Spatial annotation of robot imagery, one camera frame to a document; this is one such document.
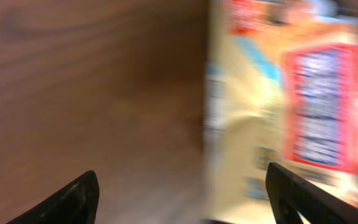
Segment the wood grain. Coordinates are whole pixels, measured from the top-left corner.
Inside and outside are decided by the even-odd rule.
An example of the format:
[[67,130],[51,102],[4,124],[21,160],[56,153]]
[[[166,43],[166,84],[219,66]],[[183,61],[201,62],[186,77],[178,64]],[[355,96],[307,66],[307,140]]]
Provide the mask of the wood grain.
[[96,223],[196,223],[205,52],[205,0],[0,0],[0,223],[88,169]]

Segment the yellow package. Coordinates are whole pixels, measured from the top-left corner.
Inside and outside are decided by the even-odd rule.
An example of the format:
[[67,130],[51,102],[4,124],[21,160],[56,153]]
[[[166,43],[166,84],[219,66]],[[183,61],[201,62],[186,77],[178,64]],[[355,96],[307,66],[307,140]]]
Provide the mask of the yellow package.
[[358,17],[333,0],[212,0],[207,219],[274,223],[278,162],[347,202],[358,178]]

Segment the snack bag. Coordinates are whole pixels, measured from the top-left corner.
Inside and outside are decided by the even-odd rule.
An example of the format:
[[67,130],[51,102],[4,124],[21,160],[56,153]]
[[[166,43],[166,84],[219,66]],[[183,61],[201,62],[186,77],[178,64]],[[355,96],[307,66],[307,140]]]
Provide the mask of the snack bag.
[[329,0],[212,0],[207,218],[274,223],[278,162],[355,203],[358,17]]

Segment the nutrition label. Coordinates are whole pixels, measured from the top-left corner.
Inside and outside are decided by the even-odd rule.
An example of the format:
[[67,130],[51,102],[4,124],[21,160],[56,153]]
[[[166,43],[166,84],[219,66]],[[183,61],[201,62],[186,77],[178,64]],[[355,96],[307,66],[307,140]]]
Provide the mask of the nutrition label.
[[340,50],[324,50],[297,57],[295,93],[295,154],[306,161],[329,166],[339,163],[341,113]]

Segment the black object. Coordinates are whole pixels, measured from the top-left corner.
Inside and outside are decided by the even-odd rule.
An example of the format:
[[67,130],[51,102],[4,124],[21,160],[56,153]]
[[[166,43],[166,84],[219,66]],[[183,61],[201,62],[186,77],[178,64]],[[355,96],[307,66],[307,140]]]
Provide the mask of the black object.
[[89,170],[8,224],[94,224],[98,202],[98,178]]
[[321,190],[281,165],[271,162],[266,189],[278,224],[358,224],[358,208]]

